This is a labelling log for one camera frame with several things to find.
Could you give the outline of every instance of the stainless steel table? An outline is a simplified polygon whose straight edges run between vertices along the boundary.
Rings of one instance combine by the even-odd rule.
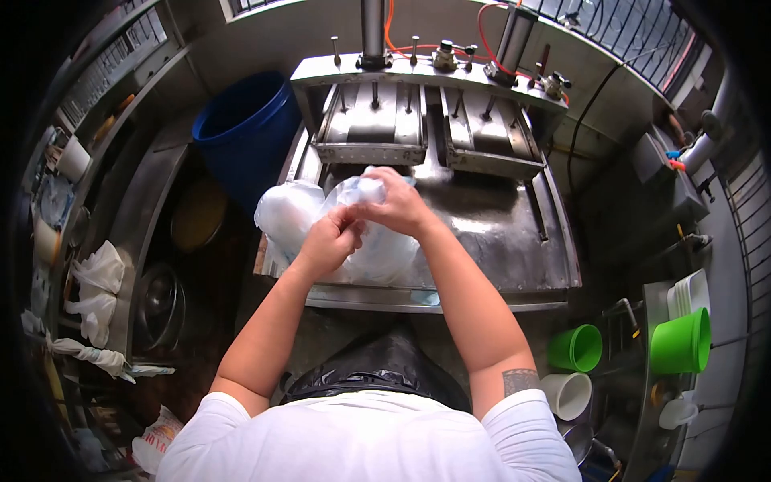
[[[562,200],[551,170],[532,181],[453,171],[440,163],[435,129],[428,120],[429,146],[423,164],[411,167],[426,204],[447,224],[484,274],[507,300],[512,312],[567,306],[567,290],[581,286],[578,260]],[[301,127],[295,136],[280,183],[307,180],[328,193],[363,166],[322,164]],[[258,254],[254,272],[278,277],[280,268]],[[389,312],[441,312],[427,305],[424,292],[436,289],[423,252],[409,270],[382,284],[316,285],[307,306]]]

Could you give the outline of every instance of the metal pot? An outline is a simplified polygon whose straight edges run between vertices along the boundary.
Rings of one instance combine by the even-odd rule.
[[[588,423],[567,423],[557,420],[557,429],[560,430],[562,439],[571,448],[576,465],[581,465],[591,450],[591,441],[594,431]]]
[[[175,349],[203,339],[211,317],[165,263],[147,270],[137,289],[134,340],[141,350]]]

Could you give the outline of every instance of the wall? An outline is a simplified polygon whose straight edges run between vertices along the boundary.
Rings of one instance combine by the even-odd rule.
[[[171,8],[180,31],[188,32],[186,40],[196,39],[190,58],[214,93],[261,70],[278,69],[289,75],[304,57],[331,54],[332,35],[339,37],[341,52],[361,51],[358,0],[276,2],[230,21],[222,12],[220,0],[175,0]],[[421,43],[450,38],[456,44],[481,46],[476,27],[479,8],[479,2],[470,0],[397,1],[390,38],[396,46],[409,45],[412,35],[420,35]],[[502,9],[485,12],[485,35],[492,49],[496,48],[505,19]],[[542,19],[533,29],[522,70],[534,69],[547,43],[551,45],[547,71],[557,70],[573,82],[568,91],[571,109],[554,136],[558,146],[566,147],[575,120],[614,60],[579,35]],[[603,160],[637,140],[652,119],[654,95],[652,88],[632,71],[619,69],[586,116],[576,151]],[[565,155],[560,153],[552,160],[563,193],[567,191],[564,161]],[[600,164],[576,159],[577,183]]]

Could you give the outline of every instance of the green bucket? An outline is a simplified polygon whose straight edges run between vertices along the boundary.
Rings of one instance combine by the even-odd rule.
[[[549,341],[546,357],[549,365],[576,372],[588,372],[602,356],[602,336],[594,325],[581,325],[559,333]]]
[[[700,373],[707,366],[711,341],[706,308],[662,323],[651,338],[651,370],[659,374]]]

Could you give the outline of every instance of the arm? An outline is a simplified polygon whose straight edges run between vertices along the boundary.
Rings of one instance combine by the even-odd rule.
[[[362,246],[362,223],[351,219],[347,207],[336,207],[311,227],[297,259],[225,353],[209,393],[227,393],[249,416],[268,409],[311,286]]]
[[[381,167],[365,176],[384,182],[386,200],[355,205],[354,215],[413,236],[423,248],[447,326],[469,371],[474,416],[481,420],[504,397],[537,388],[522,329],[452,231],[393,169]]]

